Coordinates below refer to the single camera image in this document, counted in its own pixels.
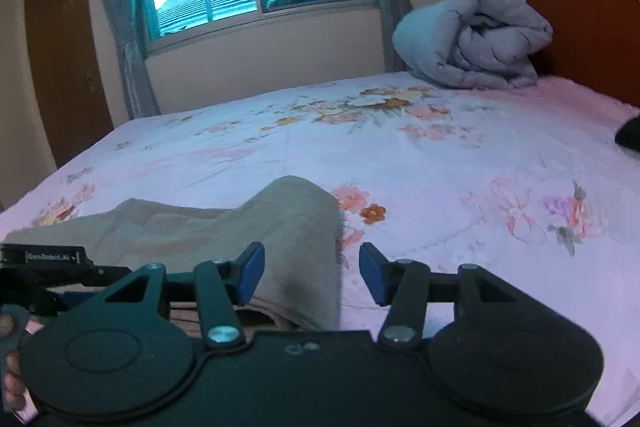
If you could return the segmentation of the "person's left hand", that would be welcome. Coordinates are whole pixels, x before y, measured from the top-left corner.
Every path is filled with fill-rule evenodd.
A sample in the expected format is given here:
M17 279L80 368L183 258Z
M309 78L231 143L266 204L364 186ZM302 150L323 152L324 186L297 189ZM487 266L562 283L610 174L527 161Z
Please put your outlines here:
M22 413L29 408L20 355L25 341L42 328L42 321L24 308L1 307L1 399L3 410L8 413Z

